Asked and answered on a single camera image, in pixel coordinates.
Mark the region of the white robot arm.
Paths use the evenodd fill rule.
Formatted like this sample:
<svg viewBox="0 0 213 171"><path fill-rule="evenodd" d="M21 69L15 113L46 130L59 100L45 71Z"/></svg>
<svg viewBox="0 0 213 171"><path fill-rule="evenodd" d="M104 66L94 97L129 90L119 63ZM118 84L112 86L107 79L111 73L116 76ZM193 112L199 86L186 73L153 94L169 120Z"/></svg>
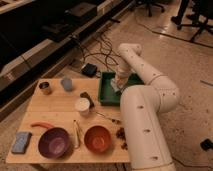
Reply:
<svg viewBox="0 0 213 171"><path fill-rule="evenodd" d="M158 114L174 109L180 100L178 86L141 57L139 44L122 43L116 84L124 85L134 70L144 82L126 88L120 111L132 171L176 171Z"/></svg>

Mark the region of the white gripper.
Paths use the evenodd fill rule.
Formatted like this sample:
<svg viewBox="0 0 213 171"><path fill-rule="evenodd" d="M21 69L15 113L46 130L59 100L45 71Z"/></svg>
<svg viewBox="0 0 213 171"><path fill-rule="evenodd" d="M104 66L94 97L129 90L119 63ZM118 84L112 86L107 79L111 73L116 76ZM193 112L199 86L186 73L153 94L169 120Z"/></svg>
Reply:
<svg viewBox="0 0 213 171"><path fill-rule="evenodd" d="M120 67L116 69L115 83L119 88L122 88L128 81L130 76L129 70L124 70Z"/></svg>

